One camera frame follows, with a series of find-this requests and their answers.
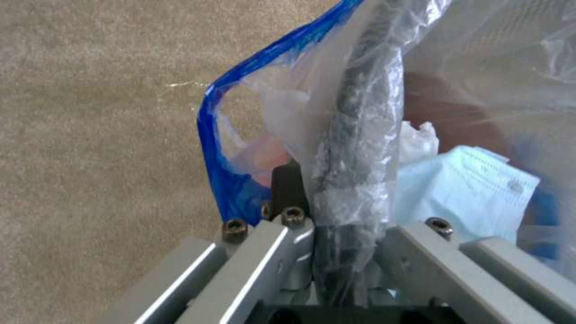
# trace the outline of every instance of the beige carpet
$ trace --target beige carpet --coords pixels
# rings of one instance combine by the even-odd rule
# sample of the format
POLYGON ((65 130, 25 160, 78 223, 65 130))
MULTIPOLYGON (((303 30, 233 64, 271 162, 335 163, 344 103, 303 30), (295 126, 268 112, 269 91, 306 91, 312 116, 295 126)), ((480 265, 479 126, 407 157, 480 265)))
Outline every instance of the beige carpet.
POLYGON ((212 237, 206 86, 334 2, 2 2, 0 322, 90 322, 212 237))

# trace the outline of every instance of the plastic bag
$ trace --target plastic bag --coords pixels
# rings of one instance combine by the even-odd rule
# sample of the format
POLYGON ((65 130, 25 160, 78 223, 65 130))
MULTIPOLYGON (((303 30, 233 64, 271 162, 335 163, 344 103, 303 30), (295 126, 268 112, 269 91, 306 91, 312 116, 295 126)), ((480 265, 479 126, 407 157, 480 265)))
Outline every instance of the plastic bag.
POLYGON ((404 108, 413 124, 433 123, 440 152, 481 146, 541 179, 518 245, 574 280, 574 4, 461 0, 440 18, 447 1, 349 0, 284 36, 216 80, 199 111, 222 218, 256 224, 270 172, 295 158, 325 229, 317 231, 319 290, 328 303, 364 303, 361 269, 388 221, 404 108), (253 141, 222 113, 225 94, 239 88, 262 106, 250 110, 265 125, 253 141), (362 100, 343 104, 355 91, 362 100))

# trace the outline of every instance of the hex socket screw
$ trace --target hex socket screw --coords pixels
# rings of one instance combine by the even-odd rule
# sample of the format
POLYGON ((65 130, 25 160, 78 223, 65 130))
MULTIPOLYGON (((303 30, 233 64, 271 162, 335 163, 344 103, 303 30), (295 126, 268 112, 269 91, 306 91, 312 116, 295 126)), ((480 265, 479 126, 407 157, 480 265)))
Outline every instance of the hex socket screw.
POLYGON ((290 228, 296 229, 304 226, 304 221, 306 215, 302 208, 297 206, 286 207, 281 213, 282 225, 290 228))
POLYGON ((230 219, 222 224, 222 239, 225 242, 242 243, 248 236, 248 224, 240 218, 230 219))
POLYGON ((425 224, 444 239, 450 241, 450 236, 454 230, 447 220, 439 217, 431 217, 426 220, 425 224))

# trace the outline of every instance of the blue plastic bag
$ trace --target blue plastic bag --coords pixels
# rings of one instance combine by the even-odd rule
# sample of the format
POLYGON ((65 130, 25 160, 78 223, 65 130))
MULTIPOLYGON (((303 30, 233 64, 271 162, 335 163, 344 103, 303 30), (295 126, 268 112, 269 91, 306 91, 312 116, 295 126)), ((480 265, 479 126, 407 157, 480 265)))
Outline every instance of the blue plastic bag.
POLYGON ((242 218, 252 225, 260 221, 263 201, 269 201, 269 187, 255 181, 250 174, 238 173, 226 157, 218 138, 217 109, 226 92, 242 78, 284 55, 289 63, 308 45, 321 42, 334 26, 344 24, 362 0, 347 0, 334 6, 320 18, 304 25, 252 57, 241 62, 214 81, 205 93, 198 113, 198 133, 212 191, 224 221, 242 218))

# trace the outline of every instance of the surgical mask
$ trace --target surgical mask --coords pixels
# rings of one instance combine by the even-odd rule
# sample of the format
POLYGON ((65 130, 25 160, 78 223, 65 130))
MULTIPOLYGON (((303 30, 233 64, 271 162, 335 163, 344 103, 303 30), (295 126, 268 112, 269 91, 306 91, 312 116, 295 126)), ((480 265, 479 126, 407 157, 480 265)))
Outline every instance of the surgical mask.
POLYGON ((457 146, 448 153, 402 166, 392 223, 440 217, 463 241, 501 236, 516 242, 524 210, 540 179, 483 148, 457 146))

